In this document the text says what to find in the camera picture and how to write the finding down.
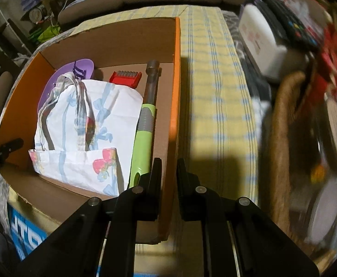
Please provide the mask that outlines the green handled tool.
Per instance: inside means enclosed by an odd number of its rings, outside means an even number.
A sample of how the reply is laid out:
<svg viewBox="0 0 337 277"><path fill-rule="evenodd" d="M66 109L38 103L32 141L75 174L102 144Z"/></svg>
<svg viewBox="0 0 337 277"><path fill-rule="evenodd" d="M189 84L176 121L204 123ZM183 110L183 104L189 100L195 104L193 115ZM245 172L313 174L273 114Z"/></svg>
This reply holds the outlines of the green handled tool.
<svg viewBox="0 0 337 277"><path fill-rule="evenodd" d="M140 176L150 171L153 133L155 130L156 95L160 77L160 62L151 60L146 66L146 86L133 147L129 187L136 186Z"/></svg>

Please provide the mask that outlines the white printed tote bag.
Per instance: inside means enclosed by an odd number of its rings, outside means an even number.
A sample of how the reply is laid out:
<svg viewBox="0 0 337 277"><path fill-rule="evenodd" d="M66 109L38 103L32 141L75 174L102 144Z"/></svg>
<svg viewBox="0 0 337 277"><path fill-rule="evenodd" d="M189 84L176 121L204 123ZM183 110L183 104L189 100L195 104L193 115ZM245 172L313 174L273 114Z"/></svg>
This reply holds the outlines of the white printed tote bag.
<svg viewBox="0 0 337 277"><path fill-rule="evenodd" d="M128 186L143 98L127 86L68 79L37 115L35 172L63 184L118 196Z"/></svg>

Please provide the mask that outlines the red comb case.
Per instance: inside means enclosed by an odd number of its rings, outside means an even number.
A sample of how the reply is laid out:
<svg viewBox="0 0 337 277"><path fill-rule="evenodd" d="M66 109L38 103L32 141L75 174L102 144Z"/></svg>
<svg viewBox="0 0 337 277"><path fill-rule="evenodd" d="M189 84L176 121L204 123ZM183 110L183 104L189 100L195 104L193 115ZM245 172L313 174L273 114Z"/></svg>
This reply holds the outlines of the red comb case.
<svg viewBox="0 0 337 277"><path fill-rule="evenodd" d="M140 79L142 77L142 72L137 71L115 71L109 82L117 85L123 85L130 87L132 89L136 89Z"/></svg>

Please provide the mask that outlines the blue cardboard box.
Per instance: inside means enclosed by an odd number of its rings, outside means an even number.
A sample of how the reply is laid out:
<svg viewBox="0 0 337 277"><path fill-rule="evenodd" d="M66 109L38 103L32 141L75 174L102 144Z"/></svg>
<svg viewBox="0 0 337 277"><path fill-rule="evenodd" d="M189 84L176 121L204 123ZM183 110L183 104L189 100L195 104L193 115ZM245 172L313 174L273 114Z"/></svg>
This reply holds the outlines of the blue cardboard box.
<svg viewBox="0 0 337 277"><path fill-rule="evenodd" d="M48 237L48 233L22 216L10 204L7 205L7 212L12 241L22 261Z"/></svg>

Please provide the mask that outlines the brown wicker basket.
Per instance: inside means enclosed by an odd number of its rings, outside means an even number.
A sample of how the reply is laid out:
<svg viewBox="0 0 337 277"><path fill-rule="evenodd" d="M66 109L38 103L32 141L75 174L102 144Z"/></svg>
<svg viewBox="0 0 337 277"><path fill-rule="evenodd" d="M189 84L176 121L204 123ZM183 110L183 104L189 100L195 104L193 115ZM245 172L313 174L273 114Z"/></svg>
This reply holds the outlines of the brown wicker basket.
<svg viewBox="0 0 337 277"><path fill-rule="evenodd" d="M270 132L270 216L287 235L289 219L289 125L294 121L296 104L306 75L296 71L287 75L276 95Z"/></svg>

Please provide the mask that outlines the yellow plaid tablecloth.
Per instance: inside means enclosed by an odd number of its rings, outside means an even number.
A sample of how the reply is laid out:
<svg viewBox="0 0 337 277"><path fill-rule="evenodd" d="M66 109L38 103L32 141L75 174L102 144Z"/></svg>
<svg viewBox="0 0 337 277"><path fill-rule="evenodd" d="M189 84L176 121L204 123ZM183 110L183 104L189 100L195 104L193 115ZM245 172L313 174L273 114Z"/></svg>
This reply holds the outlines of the yellow plaid tablecloth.
<svg viewBox="0 0 337 277"><path fill-rule="evenodd" d="M234 39L219 8L145 7L87 20L75 31L157 17L180 20L182 93L178 155L202 185L220 196L246 196L257 202L254 111Z"/></svg>

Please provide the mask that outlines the orange cardboard box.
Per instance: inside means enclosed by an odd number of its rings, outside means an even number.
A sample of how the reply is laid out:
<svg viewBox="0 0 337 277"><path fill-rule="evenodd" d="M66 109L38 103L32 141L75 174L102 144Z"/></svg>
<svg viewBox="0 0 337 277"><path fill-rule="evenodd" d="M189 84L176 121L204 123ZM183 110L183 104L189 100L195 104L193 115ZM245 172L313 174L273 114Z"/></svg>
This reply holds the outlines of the orange cardboard box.
<svg viewBox="0 0 337 277"><path fill-rule="evenodd" d="M110 82L119 70L160 64L152 148L133 147L147 78L137 88ZM180 105L180 20L141 18L82 30L41 49L18 78L0 121L0 145L21 138L0 174L51 221L65 221L88 198L130 187L133 160L160 158L159 216L138 223L137 241L165 241L172 219Z"/></svg>

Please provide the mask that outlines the purple oval tray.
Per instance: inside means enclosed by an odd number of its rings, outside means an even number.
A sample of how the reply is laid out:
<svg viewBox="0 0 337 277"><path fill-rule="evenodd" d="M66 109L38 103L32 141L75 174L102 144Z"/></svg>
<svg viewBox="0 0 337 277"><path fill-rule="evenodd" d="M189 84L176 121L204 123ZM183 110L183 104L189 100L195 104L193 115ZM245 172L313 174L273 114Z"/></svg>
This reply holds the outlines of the purple oval tray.
<svg viewBox="0 0 337 277"><path fill-rule="evenodd" d="M37 105L37 111L40 111L44 103L52 96L54 88L60 87L61 83L70 83L69 78L71 78L71 81L74 79L77 81L91 79L93 74L94 62L91 59L78 59L60 67L46 83Z"/></svg>

